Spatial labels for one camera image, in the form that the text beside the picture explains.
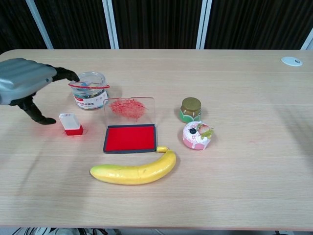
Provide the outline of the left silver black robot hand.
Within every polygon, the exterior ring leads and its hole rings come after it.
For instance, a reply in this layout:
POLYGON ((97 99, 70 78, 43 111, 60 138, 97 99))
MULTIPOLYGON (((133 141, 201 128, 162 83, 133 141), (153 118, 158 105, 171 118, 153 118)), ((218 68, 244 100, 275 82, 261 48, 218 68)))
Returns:
POLYGON ((18 106, 41 125, 55 124, 45 117, 33 102, 33 96, 48 84, 67 79, 79 82, 78 75, 63 67, 38 63, 24 58, 13 58, 0 63, 0 104, 18 106))

